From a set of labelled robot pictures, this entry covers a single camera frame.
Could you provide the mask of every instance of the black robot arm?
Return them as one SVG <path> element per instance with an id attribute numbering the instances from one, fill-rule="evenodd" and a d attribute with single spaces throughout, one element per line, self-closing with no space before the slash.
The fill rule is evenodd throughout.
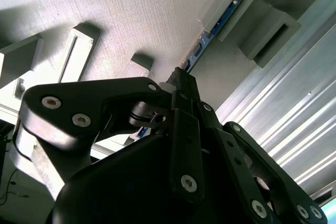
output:
<path id="1" fill-rule="evenodd" d="M 129 78 L 26 91 L 11 155 L 47 186 L 52 223 L 327 223 L 240 125 L 220 124 L 194 77 L 176 68 L 167 85 Z M 94 142 L 140 127 L 151 134 L 91 162 Z"/>

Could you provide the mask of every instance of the screw head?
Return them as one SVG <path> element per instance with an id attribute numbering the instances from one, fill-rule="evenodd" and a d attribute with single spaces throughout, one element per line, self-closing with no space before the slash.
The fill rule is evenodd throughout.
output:
<path id="1" fill-rule="evenodd" d="M 148 84 L 148 87 L 149 87 L 151 90 L 157 90 L 156 86 L 154 86 L 153 84 Z"/>
<path id="2" fill-rule="evenodd" d="M 204 103 L 203 106 L 207 111 L 211 111 L 211 107 L 208 104 Z"/>
<path id="3" fill-rule="evenodd" d="M 322 219 L 322 214 L 320 213 L 320 211 L 314 207 L 314 206 L 310 206 L 310 210 L 313 212 L 313 214 L 319 218 L 319 219 Z"/>
<path id="4" fill-rule="evenodd" d="M 257 200 L 252 200 L 251 202 L 254 212 L 261 218 L 265 219 L 267 217 L 267 211 L 264 206 Z"/>
<path id="5" fill-rule="evenodd" d="M 240 128 L 238 127 L 238 125 L 234 124 L 232 126 L 232 128 L 236 131 L 236 132 L 240 132 Z"/>
<path id="6" fill-rule="evenodd" d="M 299 213 L 300 213 L 304 218 L 306 218 L 306 219 L 309 218 L 309 214 L 308 214 L 307 210 L 304 209 L 303 206 L 301 206 L 301 205 L 297 205 L 296 207 L 297 207 Z"/>
<path id="7" fill-rule="evenodd" d="M 44 107 L 54 110 L 61 107 L 62 103 L 56 97 L 44 97 L 42 99 L 42 104 Z"/>
<path id="8" fill-rule="evenodd" d="M 88 127 L 91 124 L 91 119 L 84 114 L 76 114 L 72 117 L 72 122 L 78 127 Z"/>
<path id="9" fill-rule="evenodd" d="M 181 177 L 181 184 L 183 188 L 189 193 L 194 193 L 197 190 L 197 183 L 192 176 L 183 175 Z"/>

